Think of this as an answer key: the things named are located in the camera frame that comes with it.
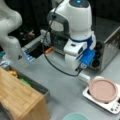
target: cable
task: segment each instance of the cable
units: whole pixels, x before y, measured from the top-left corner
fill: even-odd
[[[54,67],[56,70],[58,70],[59,72],[65,74],[65,75],[72,76],[72,77],[77,77],[77,76],[79,75],[79,73],[80,73],[83,69],[79,69],[79,71],[78,71],[78,73],[77,73],[76,75],[72,75],[72,74],[66,73],[66,72],[60,70],[59,68],[57,68],[55,65],[53,65],[53,64],[50,62],[50,60],[48,59],[48,57],[46,56],[46,53],[45,53],[44,42],[45,42],[45,40],[47,40],[47,38],[46,38],[47,33],[49,32],[49,30],[50,30],[50,28],[51,28],[51,25],[52,25],[54,19],[56,18],[56,17],[55,17],[55,12],[56,12],[58,6],[57,6],[57,7],[55,8],[55,10],[54,10],[53,19],[52,19],[51,23],[49,24],[48,29],[47,29],[47,31],[46,31],[46,33],[45,33],[45,35],[44,35],[44,38],[43,38],[43,44],[42,44],[43,54],[44,54],[46,60],[48,61],[48,63],[49,63],[52,67]]]

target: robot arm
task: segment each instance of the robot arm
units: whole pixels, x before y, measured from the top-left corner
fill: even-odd
[[[0,0],[0,45],[5,52],[5,60],[11,64],[20,66],[27,63],[27,59],[21,49],[19,41],[9,33],[17,29],[22,24],[19,13],[10,9],[4,0]]]
[[[64,47],[65,62],[73,70],[86,68],[95,56],[96,38],[91,30],[92,14],[87,0],[64,0],[54,12],[48,14],[48,22],[56,32],[69,33]]]

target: round plate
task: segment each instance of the round plate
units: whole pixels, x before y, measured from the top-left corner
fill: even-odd
[[[118,94],[117,86],[107,79],[92,80],[89,84],[89,91],[95,100],[103,103],[113,101]]]

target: gray table surface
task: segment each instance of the gray table surface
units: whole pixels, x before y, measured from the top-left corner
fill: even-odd
[[[67,68],[63,56],[53,52],[48,57],[60,69],[76,74]],[[87,116],[89,120],[120,120],[120,114],[113,115],[84,98],[82,92],[86,84],[78,77],[70,77],[55,70],[43,55],[30,65],[21,68],[20,71],[50,90],[51,100],[48,106],[51,120],[62,120],[64,116],[72,112],[79,112]],[[101,75],[120,84],[120,53],[103,72],[96,73],[87,69],[84,73],[92,78]]]

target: wooden box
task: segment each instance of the wooden box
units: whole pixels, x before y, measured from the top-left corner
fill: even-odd
[[[44,95],[0,68],[0,102],[14,120],[50,120]]]

